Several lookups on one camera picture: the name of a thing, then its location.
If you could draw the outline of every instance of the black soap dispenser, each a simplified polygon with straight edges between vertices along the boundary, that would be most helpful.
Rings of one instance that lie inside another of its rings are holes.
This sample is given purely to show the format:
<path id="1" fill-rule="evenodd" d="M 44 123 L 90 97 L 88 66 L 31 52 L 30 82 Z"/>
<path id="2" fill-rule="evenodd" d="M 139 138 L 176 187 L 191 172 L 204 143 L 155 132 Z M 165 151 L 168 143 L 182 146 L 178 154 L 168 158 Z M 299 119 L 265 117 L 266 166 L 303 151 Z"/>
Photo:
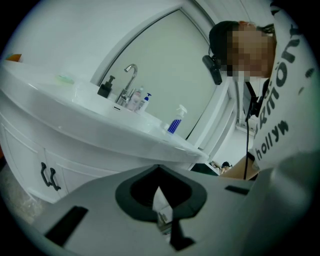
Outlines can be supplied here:
<path id="1" fill-rule="evenodd" d="M 110 75 L 110 79 L 105 84 L 101 84 L 98 90 L 98 94 L 102 97 L 108 98 L 109 94 L 112 91 L 112 80 L 116 79 L 114 76 Z"/>

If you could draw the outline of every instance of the cable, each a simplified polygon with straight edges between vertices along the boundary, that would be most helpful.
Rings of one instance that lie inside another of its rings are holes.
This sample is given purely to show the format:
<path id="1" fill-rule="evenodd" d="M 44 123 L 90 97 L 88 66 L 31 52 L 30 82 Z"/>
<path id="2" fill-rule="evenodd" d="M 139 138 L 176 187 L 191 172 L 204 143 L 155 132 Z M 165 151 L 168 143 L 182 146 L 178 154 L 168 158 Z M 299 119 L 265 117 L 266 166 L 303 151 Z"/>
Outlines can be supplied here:
<path id="1" fill-rule="evenodd" d="M 244 169 L 244 177 L 243 177 L 244 180 L 246 180 L 246 178 L 247 178 L 248 146 L 249 146 L 249 124 L 248 124 L 248 119 L 245 122 L 246 122 L 246 153 L 245 153 L 245 169 Z"/>

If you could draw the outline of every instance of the cabinet door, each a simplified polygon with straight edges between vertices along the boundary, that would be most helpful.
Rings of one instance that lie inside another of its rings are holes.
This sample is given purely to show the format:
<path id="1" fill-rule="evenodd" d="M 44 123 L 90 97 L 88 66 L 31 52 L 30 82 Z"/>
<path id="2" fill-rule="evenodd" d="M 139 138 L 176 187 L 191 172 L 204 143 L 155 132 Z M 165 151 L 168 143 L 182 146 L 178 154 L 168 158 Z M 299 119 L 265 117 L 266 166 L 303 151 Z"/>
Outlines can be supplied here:
<path id="1" fill-rule="evenodd" d="M 61 197 L 44 179 L 50 181 L 50 170 L 46 163 L 45 150 L 16 130 L 4 118 L 1 119 L 1 146 L 10 169 L 27 193 L 54 203 Z"/>
<path id="2" fill-rule="evenodd" d="M 63 185 L 65 185 L 65 187 L 62 188 L 62 192 L 66 192 L 66 194 L 89 181 L 118 173 L 117 171 L 95 168 L 70 161 L 47 150 L 45 154 L 50 167 L 63 175 Z"/>

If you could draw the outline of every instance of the cabinet handle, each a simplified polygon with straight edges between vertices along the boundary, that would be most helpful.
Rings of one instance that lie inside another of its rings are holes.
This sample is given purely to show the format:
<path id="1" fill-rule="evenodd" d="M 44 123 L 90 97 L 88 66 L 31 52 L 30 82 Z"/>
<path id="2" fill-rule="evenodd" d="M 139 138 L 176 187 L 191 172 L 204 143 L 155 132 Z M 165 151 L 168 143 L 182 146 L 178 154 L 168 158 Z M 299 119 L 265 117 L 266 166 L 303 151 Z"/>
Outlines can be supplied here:
<path id="1" fill-rule="evenodd" d="M 47 181 L 46 176 L 44 174 L 44 171 L 47 168 L 46 164 L 44 162 L 41 162 L 41 167 L 42 167 L 41 168 L 41 176 L 42 176 L 42 179 L 43 179 L 44 183 L 46 184 L 47 187 L 52 186 L 51 182 Z"/>
<path id="2" fill-rule="evenodd" d="M 50 180 L 51 180 L 51 183 L 55 189 L 55 191 L 58 191 L 61 189 L 61 187 L 57 186 L 55 181 L 54 181 L 54 175 L 56 174 L 56 170 L 53 169 L 53 168 L 50 168 L 50 172 L 51 172 L 51 175 L 50 175 Z"/>

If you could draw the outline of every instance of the green soap bar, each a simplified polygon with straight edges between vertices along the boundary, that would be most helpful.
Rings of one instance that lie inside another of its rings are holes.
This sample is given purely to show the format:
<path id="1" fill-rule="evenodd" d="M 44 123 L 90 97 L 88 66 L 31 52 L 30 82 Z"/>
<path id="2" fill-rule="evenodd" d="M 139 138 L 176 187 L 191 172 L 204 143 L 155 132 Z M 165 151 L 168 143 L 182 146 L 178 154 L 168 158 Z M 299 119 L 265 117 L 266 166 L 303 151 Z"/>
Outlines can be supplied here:
<path id="1" fill-rule="evenodd" d="M 59 81 L 62 81 L 64 83 L 67 83 L 67 84 L 70 84 L 70 85 L 73 85 L 75 83 L 75 81 L 73 81 L 70 77 L 67 77 L 65 75 L 57 74 L 55 77 Z"/>

